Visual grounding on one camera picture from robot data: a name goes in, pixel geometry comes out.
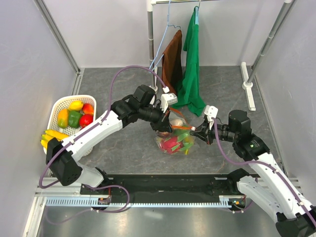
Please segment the white radish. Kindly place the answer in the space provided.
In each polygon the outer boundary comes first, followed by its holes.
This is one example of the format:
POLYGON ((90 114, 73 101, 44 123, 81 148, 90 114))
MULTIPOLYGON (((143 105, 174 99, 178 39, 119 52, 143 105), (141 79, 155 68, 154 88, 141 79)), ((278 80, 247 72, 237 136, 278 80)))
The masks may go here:
POLYGON ((170 124, 171 124, 172 126, 181 127, 181 126, 184 125, 184 122, 183 122, 181 119, 179 119, 179 118, 175 118, 175 119, 172 119, 172 120, 170 121, 170 124))

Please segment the clear zip top bag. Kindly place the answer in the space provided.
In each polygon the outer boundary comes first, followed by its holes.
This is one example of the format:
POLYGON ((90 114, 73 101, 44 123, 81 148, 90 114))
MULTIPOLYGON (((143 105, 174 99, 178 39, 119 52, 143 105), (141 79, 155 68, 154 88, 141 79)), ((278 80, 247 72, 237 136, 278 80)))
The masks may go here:
POLYGON ((158 148, 169 155, 188 155, 196 146, 195 138, 190 134, 191 126, 184 115, 171 108, 169 114, 171 133, 157 132, 156 144, 158 148))

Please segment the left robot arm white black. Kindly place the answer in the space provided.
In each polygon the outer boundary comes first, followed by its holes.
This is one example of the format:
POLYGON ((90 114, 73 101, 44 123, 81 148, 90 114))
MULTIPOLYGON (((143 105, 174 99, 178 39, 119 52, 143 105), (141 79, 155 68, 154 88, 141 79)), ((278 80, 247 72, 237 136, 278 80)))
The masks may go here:
POLYGON ((133 94, 115 101, 110 109, 76 134, 62 140, 51 139, 46 150, 46 166, 57 181, 63 186, 79 182, 97 194, 104 194, 108 190, 104 172, 82 165, 79 160, 100 141, 139 119, 149 122, 154 131, 171 133, 169 106, 177 102, 177 96, 166 87, 163 90, 160 102, 154 106, 151 100, 155 91, 141 85, 133 94))

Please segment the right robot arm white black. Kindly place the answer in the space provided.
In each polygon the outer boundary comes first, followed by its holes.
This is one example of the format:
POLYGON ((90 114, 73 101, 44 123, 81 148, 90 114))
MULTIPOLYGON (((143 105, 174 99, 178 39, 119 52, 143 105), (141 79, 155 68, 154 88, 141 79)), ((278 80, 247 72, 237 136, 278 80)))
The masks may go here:
POLYGON ((232 110, 228 115, 228 124, 217 123, 218 109, 206 106, 204 121, 191 131, 191 134, 207 144, 216 141, 217 146, 228 161, 221 141, 232 143, 235 153, 242 162, 234 165, 249 165, 267 185, 260 186, 244 169, 230 173, 226 182, 231 194, 242 193, 256 203, 274 221, 282 237, 309 237, 316 232, 316 207, 307 200, 291 183, 278 166, 273 154, 265 142, 251 129, 251 120, 246 111, 232 110))

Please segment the red dragon fruit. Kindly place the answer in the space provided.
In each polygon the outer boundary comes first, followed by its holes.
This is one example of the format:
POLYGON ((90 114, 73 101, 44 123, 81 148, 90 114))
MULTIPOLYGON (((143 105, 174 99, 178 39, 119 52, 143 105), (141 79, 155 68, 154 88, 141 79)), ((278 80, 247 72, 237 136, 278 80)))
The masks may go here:
POLYGON ((189 130, 176 129, 170 135, 161 138, 158 142, 159 148, 170 155, 189 153, 194 144, 194 139, 189 130))

